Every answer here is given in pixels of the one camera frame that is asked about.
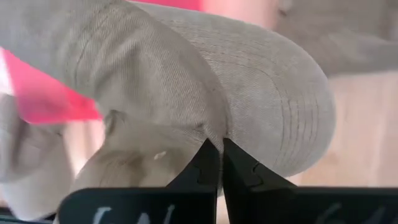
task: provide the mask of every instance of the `pink fabric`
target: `pink fabric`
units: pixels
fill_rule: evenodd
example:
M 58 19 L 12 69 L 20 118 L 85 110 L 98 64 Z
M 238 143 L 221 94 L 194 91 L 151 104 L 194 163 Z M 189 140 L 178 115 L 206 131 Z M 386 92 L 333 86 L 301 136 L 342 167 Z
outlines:
M 140 2 L 201 9 L 201 0 L 138 0 Z M 93 100 L 79 95 L 41 71 L 4 51 L 19 114 L 28 123 L 64 123 L 71 120 L 100 119 Z

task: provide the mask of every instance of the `blurry background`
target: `blurry background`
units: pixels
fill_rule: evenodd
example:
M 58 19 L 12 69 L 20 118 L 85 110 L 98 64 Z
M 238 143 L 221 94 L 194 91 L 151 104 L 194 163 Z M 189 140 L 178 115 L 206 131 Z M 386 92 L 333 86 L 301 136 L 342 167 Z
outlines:
M 274 28 L 281 4 L 278 0 L 143 1 L 219 14 L 267 29 Z M 282 9 L 288 12 L 291 4 L 299 2 L 284 1 Z M 398 27 L 398 13 L 391 17 Z M 390 32 L 392 38 L 398 40 L 398 29 L 392 28 Z M 298 185 L 398 186 L 398 72 L 346 73 L 329 80 L 337 114 L 330 149 L 315 166 L 289 179 Z M 1 58 L 0 88 L 2 92 L 12 92 Z M 65 144 L 76 172 L 100 147 L 103 137 L 101 121 L 67 124 Z M 221 204 L 218 215 L 226 223 L 225 214 L 225 204 Z

